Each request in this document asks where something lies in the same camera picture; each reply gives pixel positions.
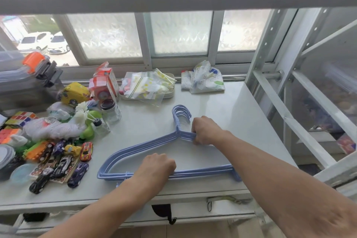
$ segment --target white car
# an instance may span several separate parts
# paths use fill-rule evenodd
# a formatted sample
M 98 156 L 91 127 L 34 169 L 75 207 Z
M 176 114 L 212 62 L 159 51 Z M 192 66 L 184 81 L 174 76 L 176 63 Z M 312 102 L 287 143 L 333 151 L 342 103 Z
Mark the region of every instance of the white car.
M 22 41 L 17 46 L 17 49 L 21 52 L 29 49 L 37 49 L 41 51 L 47 47 L 52 38 L 53 35 L 48 31 L 29 33 L 22 39 Z
M 69 45 L 62 32 L 55 34 L 55 37 L 52 38 L 47 49 L 50 54 L 65 53 L 70 51 Z

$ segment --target yellow toy car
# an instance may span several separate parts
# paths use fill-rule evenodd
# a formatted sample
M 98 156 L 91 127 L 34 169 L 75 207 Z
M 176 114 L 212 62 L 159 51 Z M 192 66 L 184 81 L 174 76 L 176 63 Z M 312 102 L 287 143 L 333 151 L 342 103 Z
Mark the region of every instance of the yellow toy car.
M 64 153 L 66 155 L 73 155 L 75 157 L 81 154 L 82 147 L 74 146 L 74 145 L 66 145 Z

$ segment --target plastic hanger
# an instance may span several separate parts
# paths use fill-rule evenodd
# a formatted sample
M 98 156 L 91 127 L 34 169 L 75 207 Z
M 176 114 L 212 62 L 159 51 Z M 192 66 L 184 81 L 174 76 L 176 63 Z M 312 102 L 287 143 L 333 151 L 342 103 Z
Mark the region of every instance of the plastic hanger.
M 166 136 L 159 137 L 155 140 L 147 141 L 141 144 L 137 144 L 135 146 L 128 147 L 126 149 L 117 151 L 112 154 L 108 159 L 105 160 L 104 164 L 99 168 L 97 178 L 104 179 L 105 181 L 124 181 L 127 178 L 133 176 L 133 173 L 109 173 L 110 169 L 121 159 L 134 155 L 169 142 L 176 140 L 177 138 L 182 138 L 184 140 L 193 141 L 196 137 L 195 133 L 186 132 L 181 130 L 180 120 L 178 116 L 185 116 L 188 121 L 192 117 L 190 111 L 183 105 L 174 106 L 172 109 L 173 120 L 176 124 L 176 131 L 172 132 Z M 232 164 L 217 166 L 217 167 L 209 167 L 209 168 L 199 168 L 199 169 L 189 169 L 182 171 L 175 171 L 169 179 L 176 178 L 191 178 L 191 177 L 202 177 L 202 176 L 210 176 L 222 173 L 232 173 L 234 179 L 237 182 L 241 182 L 242 179 L 238 175 L 238 173 L 234 170 Z

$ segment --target orange lid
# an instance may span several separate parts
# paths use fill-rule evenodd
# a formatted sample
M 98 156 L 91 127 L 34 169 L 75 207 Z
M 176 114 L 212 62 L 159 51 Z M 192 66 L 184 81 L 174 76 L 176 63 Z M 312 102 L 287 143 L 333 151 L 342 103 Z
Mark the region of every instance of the orange lid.
M 45 56 L 41 53 L 32 52 L 24 58 L 22 64 L 27 65 L 30 68 L 28 73 L 34 73 L 36 71 L 36 67 L 45 59 Z

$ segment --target tile floor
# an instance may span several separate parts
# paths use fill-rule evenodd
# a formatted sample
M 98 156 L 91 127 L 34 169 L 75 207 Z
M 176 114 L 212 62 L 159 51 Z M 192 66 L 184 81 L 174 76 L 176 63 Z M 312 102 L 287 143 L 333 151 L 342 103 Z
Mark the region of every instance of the tile floor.
M 239 226 L 228 221 L 118 229 L 111 238 L 285 238 L 278 227 L 262 232 L 257 218 Z

